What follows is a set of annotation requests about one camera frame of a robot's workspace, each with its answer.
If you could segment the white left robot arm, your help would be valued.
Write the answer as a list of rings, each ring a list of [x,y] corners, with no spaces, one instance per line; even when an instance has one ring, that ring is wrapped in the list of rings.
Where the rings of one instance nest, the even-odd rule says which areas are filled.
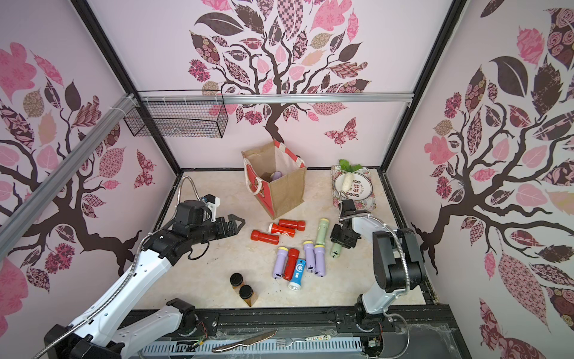
[[[131,328],[120,329],[143,295],[195,245],[236,236],[246,221],[237,215],[216,215],[217,197],[186,200],[173,218],[145,237],[134,262],[106,293],[68,326],[55,325],[36,358],[129,358],[148,343],[194,325],[194,306],[175,299]]]

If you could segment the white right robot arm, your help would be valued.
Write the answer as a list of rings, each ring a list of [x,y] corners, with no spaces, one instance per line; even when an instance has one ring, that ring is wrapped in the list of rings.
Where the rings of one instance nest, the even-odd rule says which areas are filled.
[[[355,323],[361,331],[364,319],[389,318],[388,310],[401,296],[418,287],[427,277],[424,260],[417,252],[414,232],[393,229],[367,210],[358,210],[352,200],[339,203],[339,222],[333,226],[331,257],[355,248],[360,239],[372,241],[375,282],[354,305]]]

